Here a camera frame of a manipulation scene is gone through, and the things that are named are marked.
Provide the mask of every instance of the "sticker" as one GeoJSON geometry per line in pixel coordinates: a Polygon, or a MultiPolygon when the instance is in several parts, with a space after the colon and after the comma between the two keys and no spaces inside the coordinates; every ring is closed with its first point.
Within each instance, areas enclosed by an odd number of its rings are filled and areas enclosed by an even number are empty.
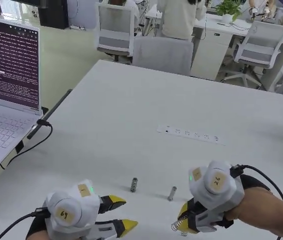
{"type": "Polygon", "coordinates": [[[213,179],[210,183],[210,187],[215,191],[220,191],[221,188],[224,186],[225,180],[226,180],[226,176],[220,171],[218,171],[213,176],[213,179]]]}
{"type": "Polygon", "coordinates": [[[91,192],[88,190],[88,187],[86,186],[86,184],[79,184],[78,190],[82,198],[88,197],[91,195],[91,192]]]}
{"type": "Polygon", "coordinates": [[[72,224],[75,215],[69,211],[63,209],[62,207],[57,208],[55,216],[68,224],[72,224]]]}
{"type": "Polygon", "coordinates": [[[193,179],[198,181],[202,177],[201,169],[198,167],[194,171],[192,171],[193,179]]]}

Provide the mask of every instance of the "handwritten number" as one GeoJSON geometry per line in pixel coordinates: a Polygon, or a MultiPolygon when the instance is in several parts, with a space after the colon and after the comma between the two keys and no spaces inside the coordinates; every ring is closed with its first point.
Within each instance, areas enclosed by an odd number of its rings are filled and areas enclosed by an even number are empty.
{"type": "Polygon", "coordinates": [[[220,177],[215,177],[216,181],[214,181],[213,183],[216,184],[216,186],[218,186],[218,184],[220,183],[221,178],[220,177]]]}
{"type": "Polygon", "coordinates": [[[65,212],[65,211],[62,211],[62,212],[60,213],[60,216],[62,216],[63,219],[67,219],[68,213],[65,212]]]}

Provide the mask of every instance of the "white pot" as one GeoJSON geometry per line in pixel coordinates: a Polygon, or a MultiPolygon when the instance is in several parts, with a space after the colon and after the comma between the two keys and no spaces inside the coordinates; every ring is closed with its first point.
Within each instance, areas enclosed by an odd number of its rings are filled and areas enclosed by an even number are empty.
{"type": "Polygon", "coordinates": [[[233,16],[234,15],[230,15],[230,14],[224,14],[221,18],[221,22],[223,24],[230,24],[233,22],[233,16]]]}

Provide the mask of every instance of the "chair backrest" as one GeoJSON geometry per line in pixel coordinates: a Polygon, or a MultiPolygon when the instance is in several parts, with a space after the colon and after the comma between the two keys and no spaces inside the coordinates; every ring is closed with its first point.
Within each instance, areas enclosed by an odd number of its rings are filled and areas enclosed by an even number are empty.
{"type": "Polygon", "coordinates": [[[244,60],[271,69],[283,44],[283,26],[254,21],[242,44],[235,62],[244,60]]]}
{"type": "Polygon", "coordinates": [[[96,48],[128,52],[134,50],[134,11],[131,7],[96,3],[96,48]]]}
{"type": "Polygon", "coordinates": [[[193,49],[193,43],[187,40],[168,37],[136,37],[132,65],[189,76],[193,49]]]}

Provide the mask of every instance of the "laptop screen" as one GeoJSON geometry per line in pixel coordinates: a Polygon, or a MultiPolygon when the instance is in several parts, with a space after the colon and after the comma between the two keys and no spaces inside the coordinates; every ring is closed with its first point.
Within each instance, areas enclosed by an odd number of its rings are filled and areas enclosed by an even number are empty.
{"type": "Polygon", "coordinates": [[[39,33],[0,22],[0,99],[38,110],[39,33]]]}

